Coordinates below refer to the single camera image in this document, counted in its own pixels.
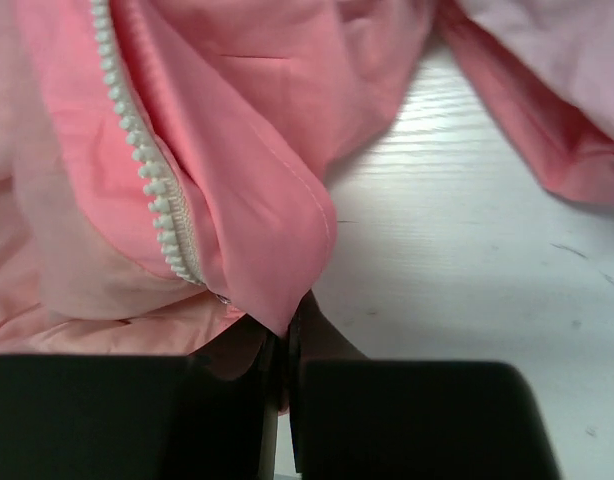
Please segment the pink hooded zip jacket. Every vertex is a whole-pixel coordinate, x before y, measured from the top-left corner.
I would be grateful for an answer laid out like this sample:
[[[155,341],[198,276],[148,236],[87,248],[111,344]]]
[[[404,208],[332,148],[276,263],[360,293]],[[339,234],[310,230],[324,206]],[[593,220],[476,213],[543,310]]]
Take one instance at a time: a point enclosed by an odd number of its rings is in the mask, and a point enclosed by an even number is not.
[[[0,1],[0,354],[284,335],[433,31],[544,189],[614,206],[614,1]]]

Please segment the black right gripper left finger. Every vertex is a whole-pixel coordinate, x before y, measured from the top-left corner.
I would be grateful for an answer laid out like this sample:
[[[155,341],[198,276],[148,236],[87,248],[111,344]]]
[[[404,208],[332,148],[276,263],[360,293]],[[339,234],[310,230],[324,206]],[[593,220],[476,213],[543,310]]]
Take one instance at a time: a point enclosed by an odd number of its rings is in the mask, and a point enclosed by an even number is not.
[[[0,355],[0,479],[260,479],[275,347]]]

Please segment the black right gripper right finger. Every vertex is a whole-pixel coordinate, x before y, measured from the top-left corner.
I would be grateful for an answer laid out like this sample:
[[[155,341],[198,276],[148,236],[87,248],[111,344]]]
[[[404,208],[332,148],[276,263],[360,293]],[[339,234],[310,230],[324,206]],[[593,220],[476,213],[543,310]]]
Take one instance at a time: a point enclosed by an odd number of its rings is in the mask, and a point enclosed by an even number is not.
[[[305,479],[557,479],[533,392],[496,361],[372,360],[301,300],[287,336]]]

